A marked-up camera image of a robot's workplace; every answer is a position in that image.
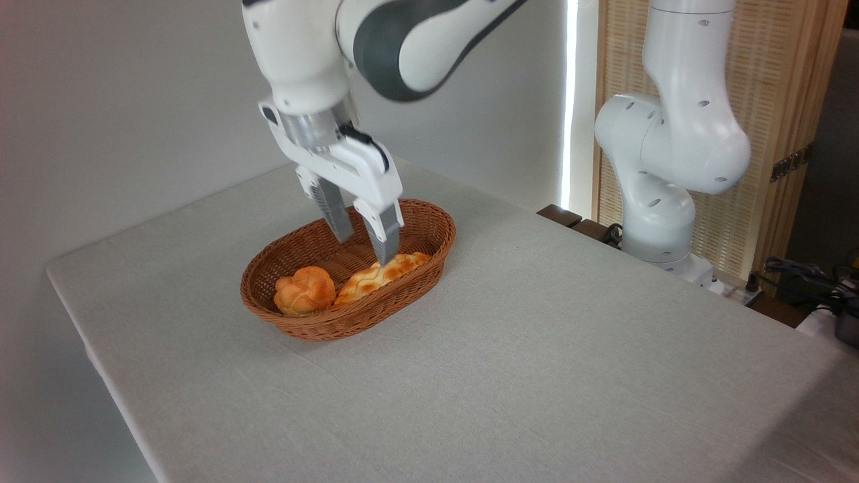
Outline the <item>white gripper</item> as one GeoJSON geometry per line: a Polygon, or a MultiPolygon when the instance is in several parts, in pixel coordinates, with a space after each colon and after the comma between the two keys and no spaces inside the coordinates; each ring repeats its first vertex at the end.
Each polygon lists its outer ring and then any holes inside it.
{"type": "Polygon", "coordinates": [[[320,149],[300,147],[285,131],[287,116],[271,101],[261,101],[260,112],[280,150],[300,165],[297,176],[305,195],[314,201],[335,238],[343,244],[354,233],[340,190],[344,189],[356,197],[353,206],[362,216],[380,266],[395,259],[405,225],[398,200],[403,186],[387,151],[351,137],[320,149]]]}

